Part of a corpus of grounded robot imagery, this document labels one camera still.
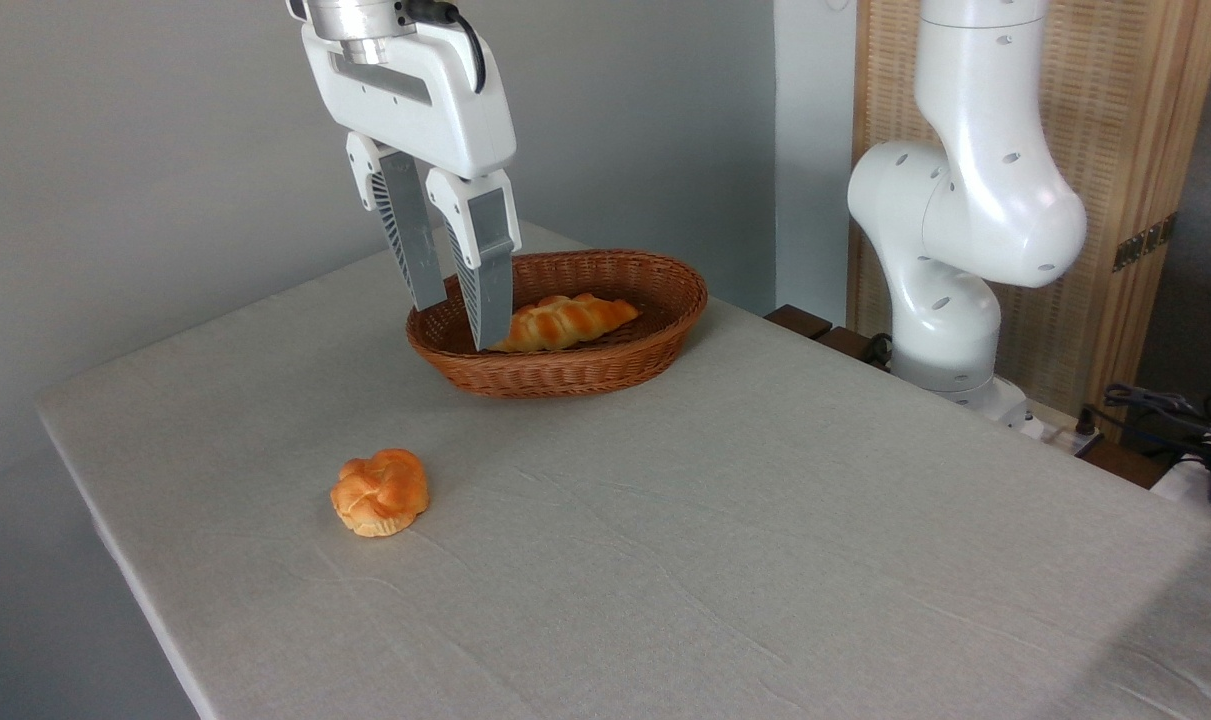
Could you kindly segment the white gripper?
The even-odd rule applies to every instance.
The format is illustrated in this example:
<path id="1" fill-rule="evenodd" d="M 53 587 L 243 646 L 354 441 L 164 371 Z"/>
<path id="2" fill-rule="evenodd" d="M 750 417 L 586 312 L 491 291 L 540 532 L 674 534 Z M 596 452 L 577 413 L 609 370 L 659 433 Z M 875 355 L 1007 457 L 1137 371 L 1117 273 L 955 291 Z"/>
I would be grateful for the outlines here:
<path id="1" fill-rule="evenodd" d="M 302 24 L 300 36 L 323 105 L 352 129 L 346 154 L 355 186 L 381 220 L 414 307 L 425 311 L 448 296 L 421 159 L 440 167 L 427 172 L 427 200 L 450 234 L 474 349 L 504 341 L 513 313 L 512 255 L 522 238 L 512 183 L 501 169 L 517 143 L 490 48 L 482 47 L 486 82 L 476 94 L 471 45 L 455 25 L 419 23 L 394 38 L 380 65 L 345 59 L 339 42 L 318 38 L 311 23 Z"/>

